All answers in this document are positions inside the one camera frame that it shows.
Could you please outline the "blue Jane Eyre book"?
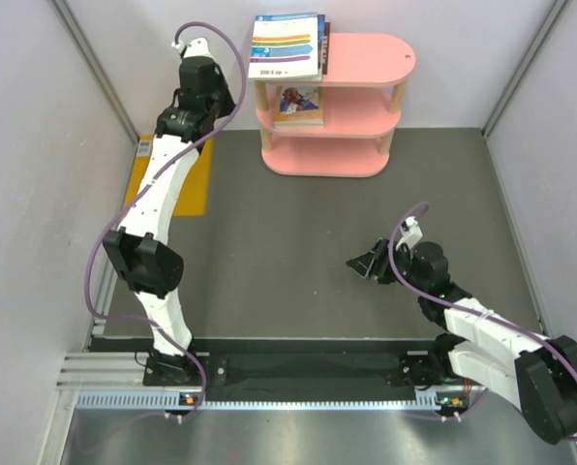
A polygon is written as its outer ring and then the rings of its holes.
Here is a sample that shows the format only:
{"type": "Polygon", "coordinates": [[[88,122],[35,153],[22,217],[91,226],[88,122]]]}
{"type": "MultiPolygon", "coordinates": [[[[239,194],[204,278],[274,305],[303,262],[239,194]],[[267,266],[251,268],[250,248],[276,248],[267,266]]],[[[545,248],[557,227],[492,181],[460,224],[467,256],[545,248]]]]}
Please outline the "blue Jane Eyre book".
{"type": "Polygon", "coordinates": [[[325,15],[318,14],[318,73],[316,81],[321,81],[323,76],[324,45],[325,45],[325,15]]]}

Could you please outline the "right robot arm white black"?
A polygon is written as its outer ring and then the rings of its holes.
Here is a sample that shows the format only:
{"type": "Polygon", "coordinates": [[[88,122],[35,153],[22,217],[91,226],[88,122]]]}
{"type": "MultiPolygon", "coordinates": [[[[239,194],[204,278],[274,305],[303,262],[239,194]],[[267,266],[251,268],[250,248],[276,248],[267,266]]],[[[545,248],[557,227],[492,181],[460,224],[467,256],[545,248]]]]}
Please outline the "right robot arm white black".
{"type": "Polygon", "coordinates": [[[577,343],[527,331],[484,307],[454,283],[434,242],[414,248],[379,239],[348,260],[360,277],[399,283],[418,295],[427,320],[441,327],[429,352],[440,382],[477,382],[509,402],[544,442],[577,440],[577,343]]]}

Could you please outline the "dark red book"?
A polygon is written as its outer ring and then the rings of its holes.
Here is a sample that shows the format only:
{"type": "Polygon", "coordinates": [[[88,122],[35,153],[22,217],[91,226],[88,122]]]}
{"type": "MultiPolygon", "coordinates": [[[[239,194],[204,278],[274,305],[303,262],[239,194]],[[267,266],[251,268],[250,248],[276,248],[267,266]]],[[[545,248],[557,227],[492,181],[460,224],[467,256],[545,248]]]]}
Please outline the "dark red book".
{"type": "Polygon", "coordinates": [[[324,62],[323,62],[323,76],[322,77],[327,75],[327,70],[328,70],[330,32],[331,32],[331,23],[329,21],[326,21],[326,23],[325,23],[324,62]]]}

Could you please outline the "aluminium frame rail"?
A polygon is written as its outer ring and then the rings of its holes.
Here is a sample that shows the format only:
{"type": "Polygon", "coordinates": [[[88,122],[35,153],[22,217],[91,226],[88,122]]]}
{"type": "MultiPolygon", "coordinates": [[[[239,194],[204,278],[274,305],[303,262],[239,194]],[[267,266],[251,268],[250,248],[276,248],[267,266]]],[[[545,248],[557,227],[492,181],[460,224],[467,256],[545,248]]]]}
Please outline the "aluminium frame rail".
{"type": "Polygon", "coordinates": [[[461,385],[448,386],[409,356],[357,353],[207,354],[206,376],[174,381],[146,356],[67,356],[57,387],[86,409],[218,411],[463,412],[461,385]]]}

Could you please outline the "orange Othello book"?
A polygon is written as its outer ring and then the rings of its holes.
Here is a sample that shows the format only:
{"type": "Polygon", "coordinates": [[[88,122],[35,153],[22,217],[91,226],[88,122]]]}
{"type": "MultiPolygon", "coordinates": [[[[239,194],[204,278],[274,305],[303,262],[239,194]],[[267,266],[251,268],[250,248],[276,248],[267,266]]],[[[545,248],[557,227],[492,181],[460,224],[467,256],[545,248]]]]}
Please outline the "orange Othello book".
{"type": "Polygon", "coordinates": [[[278,86],[273,123],[279,121],[322,121],[323,103],[317,86],[278,86]]]}

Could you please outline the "yellow plastic file folder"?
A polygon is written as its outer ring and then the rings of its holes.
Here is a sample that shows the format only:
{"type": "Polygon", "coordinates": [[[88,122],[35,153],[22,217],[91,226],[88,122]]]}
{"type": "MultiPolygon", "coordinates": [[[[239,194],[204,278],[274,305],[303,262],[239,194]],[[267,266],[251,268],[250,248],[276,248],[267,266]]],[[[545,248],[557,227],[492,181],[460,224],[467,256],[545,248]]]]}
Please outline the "yellow plastic file folder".
{"type": "MultiPolygon", "coordinates": [[[[189,171],[173,210],[174,217],[198,217],[205,214],[214,142],[211,139],[204,145],[196,164],[189,171]]],[[[141,185],[151,158],[151,143],[151,135],[142,135],[138,141],[125,202],[130,202],[135,197],[141,185]]]]}

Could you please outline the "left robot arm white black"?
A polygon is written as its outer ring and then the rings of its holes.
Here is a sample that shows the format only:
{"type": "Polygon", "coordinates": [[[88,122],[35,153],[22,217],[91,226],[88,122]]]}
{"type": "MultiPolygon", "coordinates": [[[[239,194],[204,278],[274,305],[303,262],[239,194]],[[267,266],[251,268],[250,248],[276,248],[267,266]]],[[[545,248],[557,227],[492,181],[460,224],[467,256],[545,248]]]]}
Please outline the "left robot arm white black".
{"type": "Polygon", "coordinates": [[[188,355],[193,335],[178,297],[184,261],[168,246],[168,231],[182,185],[200,151],[192,143],[210,134],[235,103],[224,75],[207,54],[182,59],[179,87],[159,115],[150,161],[136,201],[103,246],[117,275],[134,293],[150,321],[153,347],[144,384],[186,386],[199,381],[197,359],[188,355]]]}

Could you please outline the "pink three-tier shelf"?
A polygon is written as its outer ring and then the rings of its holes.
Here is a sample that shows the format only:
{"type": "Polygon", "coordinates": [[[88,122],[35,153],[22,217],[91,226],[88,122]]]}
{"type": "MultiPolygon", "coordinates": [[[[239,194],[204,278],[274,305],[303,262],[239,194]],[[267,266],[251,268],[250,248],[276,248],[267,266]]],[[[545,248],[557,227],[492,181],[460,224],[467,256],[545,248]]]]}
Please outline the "pink three-tier shelf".
{"type": "Polygon", "coordinates": [[[328,72],[318,82],[320,127],[277,128],[278,81],[254,83],[261,156],[283,175],[370,177],[389,161],[410,74],[411,46],[383,33],[333,33],[328,72]]]}

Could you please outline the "white colourful back-cover book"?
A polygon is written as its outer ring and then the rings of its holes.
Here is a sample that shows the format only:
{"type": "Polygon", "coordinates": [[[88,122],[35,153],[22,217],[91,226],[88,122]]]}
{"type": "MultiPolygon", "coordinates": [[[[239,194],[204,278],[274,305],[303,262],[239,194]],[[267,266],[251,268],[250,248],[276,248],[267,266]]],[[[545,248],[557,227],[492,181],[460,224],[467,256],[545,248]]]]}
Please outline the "white colourful back-cover book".
{"type": "Polygon", "coordinates": [[[310,79],[319,74],[319,15],[257,15],[248,78],[310,79]]]}

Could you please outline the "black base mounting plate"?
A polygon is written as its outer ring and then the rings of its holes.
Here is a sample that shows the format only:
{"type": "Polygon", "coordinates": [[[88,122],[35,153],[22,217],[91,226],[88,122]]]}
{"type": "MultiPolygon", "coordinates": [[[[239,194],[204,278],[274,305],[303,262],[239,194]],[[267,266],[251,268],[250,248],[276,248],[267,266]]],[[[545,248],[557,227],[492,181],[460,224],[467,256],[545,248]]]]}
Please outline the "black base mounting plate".
{"type": "Polygon", "coordinates": [[[351,402],[412,400],[420,390],[466,382],[444,373],[431,339],[199,338],[193,344],[207,401],[351,402]]]}

